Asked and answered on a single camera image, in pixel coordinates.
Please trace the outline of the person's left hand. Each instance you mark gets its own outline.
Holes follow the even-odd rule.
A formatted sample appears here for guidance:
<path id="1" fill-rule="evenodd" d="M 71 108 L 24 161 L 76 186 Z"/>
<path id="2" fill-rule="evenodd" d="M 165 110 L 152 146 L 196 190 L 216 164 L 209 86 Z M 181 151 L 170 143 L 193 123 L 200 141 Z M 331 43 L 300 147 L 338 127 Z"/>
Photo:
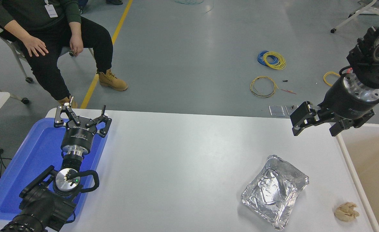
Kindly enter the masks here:
<path id="1" fill-rule="evenodd" d="M 77 57 L 84 49 L 82 37 L 79 34 L 73 34 L 70 38 L 70 49 L 73 57 Z"/>

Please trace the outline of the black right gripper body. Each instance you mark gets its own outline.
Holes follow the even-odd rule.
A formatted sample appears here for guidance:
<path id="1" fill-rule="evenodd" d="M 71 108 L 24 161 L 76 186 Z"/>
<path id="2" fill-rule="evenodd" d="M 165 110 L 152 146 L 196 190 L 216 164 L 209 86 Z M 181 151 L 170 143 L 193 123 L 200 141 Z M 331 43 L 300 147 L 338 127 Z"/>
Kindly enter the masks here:
<path id="1" fill-rule="evenodd" d="M 327 91 L 320 108 L 346 119 L 359 119 L 379 103 L 379 89 L 363 84 L 358 77 L 341 77 Z"/>

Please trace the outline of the person's right hand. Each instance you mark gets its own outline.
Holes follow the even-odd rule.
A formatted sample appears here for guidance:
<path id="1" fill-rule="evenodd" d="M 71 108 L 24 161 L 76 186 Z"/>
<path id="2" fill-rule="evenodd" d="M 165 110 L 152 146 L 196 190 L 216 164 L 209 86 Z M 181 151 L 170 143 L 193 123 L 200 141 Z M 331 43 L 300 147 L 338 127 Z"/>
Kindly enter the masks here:
<path id="1" fill-rule="evenodd" d="M 46 56 L 46 54 L 49 53 L 46 44 L 39 38 L 28 35 L 22 39 L 22 42 L 30 57 L 39 57 L 40 55 Z"/>

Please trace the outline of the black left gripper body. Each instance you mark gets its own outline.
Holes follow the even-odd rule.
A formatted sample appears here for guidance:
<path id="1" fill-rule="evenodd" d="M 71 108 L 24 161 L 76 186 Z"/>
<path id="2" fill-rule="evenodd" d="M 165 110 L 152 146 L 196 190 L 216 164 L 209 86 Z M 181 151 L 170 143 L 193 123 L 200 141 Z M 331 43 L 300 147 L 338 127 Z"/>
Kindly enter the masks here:
<path id="1" fill-rule="evenodd" d="M 68 150 L 69 147 L 73 146 L 82 147 L 83 150 L 92 148 L 93 139 L 97 132 L 95 125 L 88 128 L 86 123 L 75 125 L 73 121 L 68 121 L 65 123 L 65 127 L 66 130 L 61 144 L 62 150 Z"/>

